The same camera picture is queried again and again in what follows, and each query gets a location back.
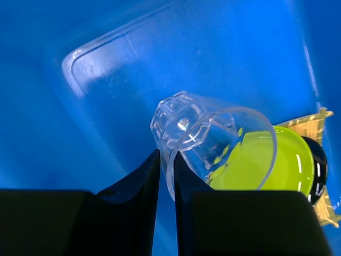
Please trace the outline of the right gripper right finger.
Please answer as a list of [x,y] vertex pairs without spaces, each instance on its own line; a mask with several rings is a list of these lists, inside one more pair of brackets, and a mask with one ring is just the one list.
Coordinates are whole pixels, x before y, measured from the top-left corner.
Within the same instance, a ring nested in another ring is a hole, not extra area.
[[302,193],[213,190],[174,160],[179,255],[331,255]]

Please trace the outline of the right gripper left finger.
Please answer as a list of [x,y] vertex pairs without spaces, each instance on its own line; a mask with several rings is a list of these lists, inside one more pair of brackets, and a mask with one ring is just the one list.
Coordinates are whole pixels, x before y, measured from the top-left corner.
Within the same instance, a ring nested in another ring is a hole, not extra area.
[[94,194],[1,190],[1,255],[151,255],[160,179],[154,150]]

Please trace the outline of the lime green plate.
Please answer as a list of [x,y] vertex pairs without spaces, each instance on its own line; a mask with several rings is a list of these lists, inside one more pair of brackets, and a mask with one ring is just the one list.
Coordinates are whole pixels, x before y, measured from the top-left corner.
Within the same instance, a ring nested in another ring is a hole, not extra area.
[[290,190],[307,196],[313,187],[314,160],[307,142],[296,132],[274,126],[242,134],[226,162],[211,172],[215,190]]

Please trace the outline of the square bamboo mat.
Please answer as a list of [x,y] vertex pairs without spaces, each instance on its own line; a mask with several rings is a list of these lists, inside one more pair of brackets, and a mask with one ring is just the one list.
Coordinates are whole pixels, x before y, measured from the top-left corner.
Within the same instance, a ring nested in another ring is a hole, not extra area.
[[[311,138],[322,146],[325,119],[333,114],[334,113],[332,111],[328,111],[327,108],[321,107],[319,112],[316,114],[292,119],[290,121],[280,123],[278,126],[288,128],[296,132],[301,137],[305,136]],[[313,208],[321,226],[332,224],[334,227],[339,228],[340,215],[337,215],[334,212],[327,192],[327,187]]]

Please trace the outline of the black round plate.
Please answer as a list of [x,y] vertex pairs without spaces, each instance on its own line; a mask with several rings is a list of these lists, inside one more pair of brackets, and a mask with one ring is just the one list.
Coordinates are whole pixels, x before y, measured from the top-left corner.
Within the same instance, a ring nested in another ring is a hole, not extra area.
[[314,178],[308,201],[315,206],[326,189],[328,177],[328,160],[322,146],[315,140],[302,136],[310,148],[314,160]]

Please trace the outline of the clear plastic cup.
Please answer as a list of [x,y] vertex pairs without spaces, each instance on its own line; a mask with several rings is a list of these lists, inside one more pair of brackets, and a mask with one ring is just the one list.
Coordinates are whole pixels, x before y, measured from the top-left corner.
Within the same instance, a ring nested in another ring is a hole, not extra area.
[[209,174],[226,162],[242,134],[269,131],[274,144],[277,140],[272,124],[262,113],[187,91],[158,103],[150,130],[161,152],[171,197],[175,195],[176,156],[183,157],[189,169],[208,184]]

